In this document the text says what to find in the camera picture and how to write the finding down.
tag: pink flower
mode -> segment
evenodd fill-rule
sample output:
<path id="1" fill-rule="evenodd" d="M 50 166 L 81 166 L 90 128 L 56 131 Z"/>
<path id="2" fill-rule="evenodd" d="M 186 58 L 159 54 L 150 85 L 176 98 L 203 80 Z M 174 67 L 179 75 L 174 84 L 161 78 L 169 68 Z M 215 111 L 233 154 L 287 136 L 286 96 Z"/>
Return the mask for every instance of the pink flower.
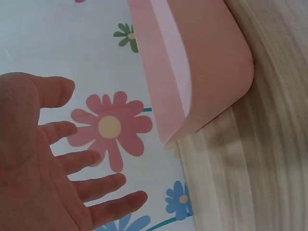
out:
<path id="1" fill-rule="evenodd" d="M 144 145 L 137 133 L 148 133 L 152 129 L 149 117 L 136 117 L 143 111 L 143 103 L 126 101 L 127 95 L 122 91 L 115 94 L 113 104 L 108 95 L 103 96 L 103 101 L 98 95 L 91 95 L 87 106 L 96 115 L 81 109 L 75 109 L 71 114 L 74 121 L 89 126 L 78 128 L 78 133 L 68 138 L 69 144 L 80 147 L 95 140 L 89 150 L 99 151 L 102 161 L 108 151 L 110 167 L 114 172 L 123 170 L 118 143 L 132 156 L 141 156 Z"/>

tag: flower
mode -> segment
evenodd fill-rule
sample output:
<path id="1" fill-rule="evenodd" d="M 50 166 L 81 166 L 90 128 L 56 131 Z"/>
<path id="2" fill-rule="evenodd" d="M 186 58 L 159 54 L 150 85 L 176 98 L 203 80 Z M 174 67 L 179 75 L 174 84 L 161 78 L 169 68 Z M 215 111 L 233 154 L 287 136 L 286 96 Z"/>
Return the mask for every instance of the flower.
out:
<path id="1" fill-rule="evenodd" d="M 101 153 L 102 161 L 108 151 L 110 167 L 114 172 L 123 170 L 123 160 L 117 141 L 132 156 L 141 156 L 144 145 L 137 133 L 148 133 L 152 129 L 152 121 L 148 116 L 138 116 L 143 111 L 141 101 L 126 103 L 125 92 L 118 91 L 114 95 L 113 104 L 108 95 L 101 101 L 98 95 L 88 97 L 86 104 L 97 116 L 82 109 L 75 109 L 71 117 L 75 122 L 89 126 L 78 128 L 78 133 L 68 137 L 73 147 L 81 147 L 94 141 L 89 150 Z"/>
<path id="2" fill-rule="evenodd" d="M 184 188 L 181 182 L 176 181 L 172 189 L 167 190 L 166 202 L 168 203 L 166 211 L 174 213 L 177 220 L 184 220 L 187 218 L 187 210 L 192 214 L 192 205 L 189 200 L 188 187 L 185 184 Z"/>
<path id="3" fill-rule="evenodd" d="M 137 42 L 136 42 L 136 38 L 135 38 L 135 33 L 134 33 L 133 25 L 131 25 L 131 30 L 130 30 L 129 25 L 127 23 L 125 23 L 125 25 L 120 23 L 118 25 L 118 27 L 123 32 L 120 32 L 120 31 L 115 32 L 114 33 L 114 37 L 125 37 L 123 40 L 121 40 L 119 42 L 119 46 L 120 47 L 124 47 L 129 42 L 132 51 L 135 52 L 135 53 L 138 53 L 138 47 L 137 47 Z"/>
<path id="4" fill-rule="evenodd" d="M 131 223 L 127 229 L 126 226 L 129 223 L 131 218 L 131 214 L 123 217 L 119 220 L 119 229 L 116 227 L 116 223 L 114 221 L 106 224 L 105 226 L 97 228 L 95 231 L 140 231 L 145 228 L 148 224 L 150 224 L 151 219 L 149 216 L 143 216 L 138 218 L 133 223 Z"/>

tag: wooden board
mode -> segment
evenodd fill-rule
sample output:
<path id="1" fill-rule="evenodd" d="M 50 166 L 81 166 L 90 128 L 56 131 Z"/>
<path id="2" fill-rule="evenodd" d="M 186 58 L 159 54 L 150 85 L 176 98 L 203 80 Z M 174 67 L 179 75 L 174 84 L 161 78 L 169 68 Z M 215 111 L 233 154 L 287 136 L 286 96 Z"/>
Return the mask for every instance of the wooden board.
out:
<path id="1" fill-rule="evenodd" d="M 247 95 L 178 142 L 196 230 L 308 230 L 308 2 L 226 3 L 256 73 Z"/>

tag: green flower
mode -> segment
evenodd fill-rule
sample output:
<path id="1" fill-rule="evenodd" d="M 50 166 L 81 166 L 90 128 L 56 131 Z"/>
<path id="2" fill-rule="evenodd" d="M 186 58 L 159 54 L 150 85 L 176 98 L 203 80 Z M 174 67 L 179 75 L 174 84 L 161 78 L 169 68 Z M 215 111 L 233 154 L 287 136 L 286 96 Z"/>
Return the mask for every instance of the green flower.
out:
<path id="1" fill-rule="evenodd" d="M 119 46 L 124 47 L 129 42 L 132 51 L 138 53 L 138 47 L 134 34 L 133 25 L 131 25 L 131 29 L 129 28 L 129 25 L 127 23 L 125 23 L 125 25 L 120 23 L 118 26 L 122 30 L 122 32 L 120 31 L 115 32 L 114 37 L 125 37 L 122 41 L 119 42 Z"/>

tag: pink card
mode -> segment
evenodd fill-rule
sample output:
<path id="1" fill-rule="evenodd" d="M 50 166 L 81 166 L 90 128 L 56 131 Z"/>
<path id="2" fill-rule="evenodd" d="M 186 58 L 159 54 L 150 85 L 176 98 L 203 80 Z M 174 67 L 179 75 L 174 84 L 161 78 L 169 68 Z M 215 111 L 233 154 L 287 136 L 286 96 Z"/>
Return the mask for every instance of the pink card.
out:
<path id="1" fill-rule="evenodd" d="M 250 49 L 223 0 L 129 0 L 162 143 L 191 134 L 241 98 Z"/>

